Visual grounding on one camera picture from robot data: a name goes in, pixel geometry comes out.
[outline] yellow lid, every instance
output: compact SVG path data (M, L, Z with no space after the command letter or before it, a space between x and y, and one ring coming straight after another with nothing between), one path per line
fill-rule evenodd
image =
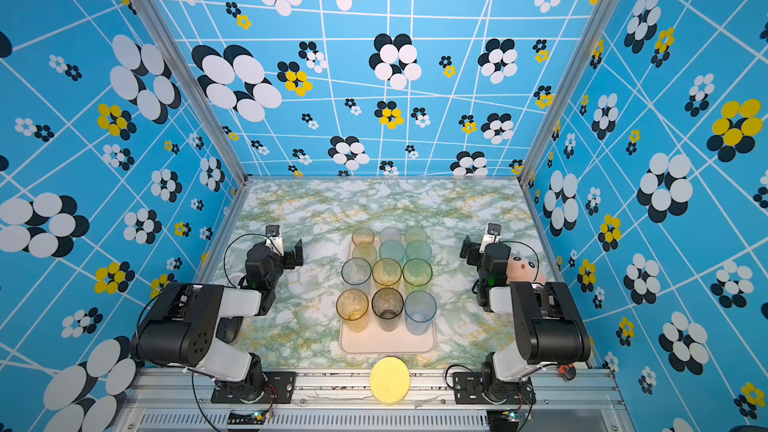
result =
M371 392L384 404L397 404L411 387L408 367L397 357L386 357L376 362L371 370Z

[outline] marble tabletop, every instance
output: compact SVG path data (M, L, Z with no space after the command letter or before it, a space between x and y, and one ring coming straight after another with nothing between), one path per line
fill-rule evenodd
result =
M488 352L514 341L511 316L489 314L477 305L470 290L475 267L458 256L465 235L479 242L489 222L502 226L504 240L531 245L547 280L554 280L517 180L255 180L230 240L278 224L286 249L303 240L304 265L284 272L270 312L246 318L232 345L261 356L265 368L371 367L383 355L348 355L339 347L335 305L344 290L341 266L352 232L361 226L378 232L385 226L405 230L419 225L433 250L437 345L428 354L400 358L412 368L476 368ZM229 275L244 273L246 252L255 239L260 238L245 237L230 247L225 257ZM214 281L226 281L223 265Z

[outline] glass cup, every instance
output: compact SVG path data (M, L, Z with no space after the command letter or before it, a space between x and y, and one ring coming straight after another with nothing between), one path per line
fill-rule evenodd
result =
M373 244L376 234L368 227L360 227L352 233L352 243L355 245Z
M400 324L403 304L402 295L394 288L385 287L373 295L371 309L383 331L391 332Z
M412 241L406 246L406 260L420 258L429 260L432 258L432 247L423 240Z
M397 287L402 277L402 267L397 260L383 258L373 265L373 283L376 289Z
M402 279L407 293L426 291L432 280L432 266L423 258L412 258L402 266Z
M344 262L341 278L347 290L351 288L368 292L371 282L371 265L362 257L354 257Z
M399 240L388 240L379 245L379 257L391 258L402 262L406 256L406 248L402 246Z
M379 258L379 253L376 247L370 244L355 245L352 249L353 257L364 258L370 265L376 264L376 260Z
M400 232L398 227L384 227L379 233L379 240L382 241L382 244L388 240L397 240L400 242L400 238L402 238L402 232Z
M437 313L437 303L429 292L415 291L408 294L404 307L406 327L414 335L424 335Z
M344 291L336 300L336 312L350 331L362 332L368 325L368 296L356 288Z
M409 244L415 240L427 240L427 233L419 226L408 227L406 230L406 244Z

